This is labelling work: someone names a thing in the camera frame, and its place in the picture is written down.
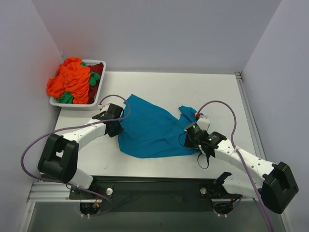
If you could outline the blue t shirt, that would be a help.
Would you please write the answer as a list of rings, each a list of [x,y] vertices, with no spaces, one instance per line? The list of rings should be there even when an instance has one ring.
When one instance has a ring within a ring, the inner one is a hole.
[[[187,156],[195,149],[184,147],[184,128],[194,122],[196,110],[180,106],[180,118],[136,95],[127,98],[131,111],[125,107],[128,118],[121,121],[124,129],[118,135],[121,152],[140,159]]]

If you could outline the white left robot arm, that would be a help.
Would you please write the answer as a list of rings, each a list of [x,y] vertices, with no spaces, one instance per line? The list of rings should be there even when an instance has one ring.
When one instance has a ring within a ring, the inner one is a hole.
[[[122,113],[122,107],[110,103],[88,121],[89,126],[63,135],[50,135],[39,160],[38,171],[57,181],[81,187],[80,193],[85,198],[94,198],[98,187],[93,184],[93,176],[77,168],[78,153],[101,136],[112,138],[119,135],[123,131],[119,122]]]

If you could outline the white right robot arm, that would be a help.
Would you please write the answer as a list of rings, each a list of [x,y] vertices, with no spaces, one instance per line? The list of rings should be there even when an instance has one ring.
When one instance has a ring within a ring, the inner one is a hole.
[[[240,179],[231,173],[222,174],[214,185],[217,196],[225,197],[230,193],[258,198],[267,209],[281,214],[298,193],[298,185],[288,164],[275,164],[259,158],[218,132],[207,133],[195,122],[184,130],[188,140],[207,158],[223,160],[248,175],[247,179]]]

